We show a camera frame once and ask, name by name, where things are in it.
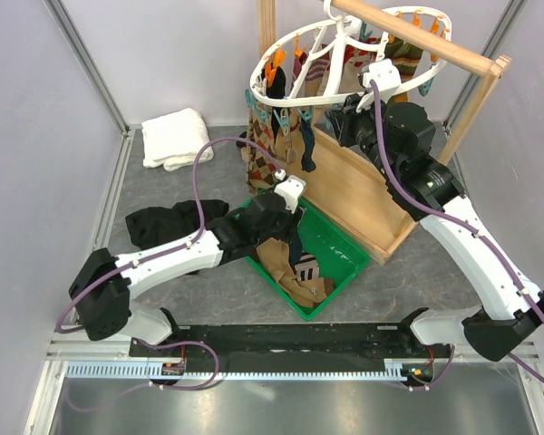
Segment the navy blue sock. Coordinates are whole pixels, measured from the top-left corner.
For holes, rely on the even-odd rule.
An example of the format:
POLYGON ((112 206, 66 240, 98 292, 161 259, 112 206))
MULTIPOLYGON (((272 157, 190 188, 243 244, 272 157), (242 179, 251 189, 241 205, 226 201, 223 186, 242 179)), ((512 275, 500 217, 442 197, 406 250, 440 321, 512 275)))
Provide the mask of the navy blue sock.
POLYGON ((316 164, 313 160, 316 137, 310 121, 301 120, 300 132, 304 144, 304 151, 301 156, 301 169, 304 172, 313 172, 316 164))
POLYGON ((303 245, 298 234, 304 213, 299 211, 295 214, 294 221, 291 224, 289 231, 288 247, 289 247, 289 256, 288 262, 291 266, 294 266, 300 261, 303 252, 303 245))

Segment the brown striped sock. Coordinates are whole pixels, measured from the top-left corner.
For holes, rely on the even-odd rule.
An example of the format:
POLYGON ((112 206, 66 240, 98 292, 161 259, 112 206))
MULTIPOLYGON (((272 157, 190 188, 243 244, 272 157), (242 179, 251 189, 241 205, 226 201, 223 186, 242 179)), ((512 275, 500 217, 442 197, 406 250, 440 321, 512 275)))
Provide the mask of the brown striped sock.
POLYGON ((309 281, 317 279, 320 274, 320 267, 315 256, 304 253, 293 265, 298 281, 309 281))

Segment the teal clothes peg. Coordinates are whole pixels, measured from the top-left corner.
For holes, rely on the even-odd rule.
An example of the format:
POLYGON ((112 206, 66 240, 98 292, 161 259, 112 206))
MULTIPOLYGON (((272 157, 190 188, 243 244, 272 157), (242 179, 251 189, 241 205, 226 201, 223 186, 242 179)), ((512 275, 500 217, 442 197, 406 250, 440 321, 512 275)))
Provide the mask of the teal clothes peg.
POLYGON ((314 118, 315 108, 313 106, 298 108, 302 121, 311 124, 314 118))

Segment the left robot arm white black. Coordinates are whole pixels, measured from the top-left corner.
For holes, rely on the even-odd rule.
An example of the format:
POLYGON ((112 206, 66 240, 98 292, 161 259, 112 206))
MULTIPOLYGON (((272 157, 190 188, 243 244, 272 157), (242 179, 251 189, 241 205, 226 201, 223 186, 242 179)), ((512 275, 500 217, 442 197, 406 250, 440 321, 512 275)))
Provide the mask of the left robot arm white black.
POLYGON ((130 335, 161 356, 173 355, 181 343, 173 316, 136 303, 136 297, 176 277, 251 256, 270 238, 290 241, 303 216, 298 200, 281 188, 267 190, 179 240, 120 256, 106 248, 92 252, 69 289, 88 338, 130 335))

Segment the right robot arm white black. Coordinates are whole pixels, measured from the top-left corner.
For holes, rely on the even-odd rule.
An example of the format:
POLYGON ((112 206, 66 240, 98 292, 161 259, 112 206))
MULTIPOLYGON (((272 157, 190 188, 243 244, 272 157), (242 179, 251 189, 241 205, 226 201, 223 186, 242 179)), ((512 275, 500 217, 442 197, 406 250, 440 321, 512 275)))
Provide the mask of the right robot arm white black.
POLYGON ((544 324, 544 290, 523 275, 481 223, 463 185, 431 154, 435 126, 412 102, 358 110, 360 95, 326 112, 342 147, 357 146, 384 176, 393 201, 448 252, 480 299, 472 308, 420 309, 397 334, 418 356, 433 344, 468 344, 498 362, 544 324))

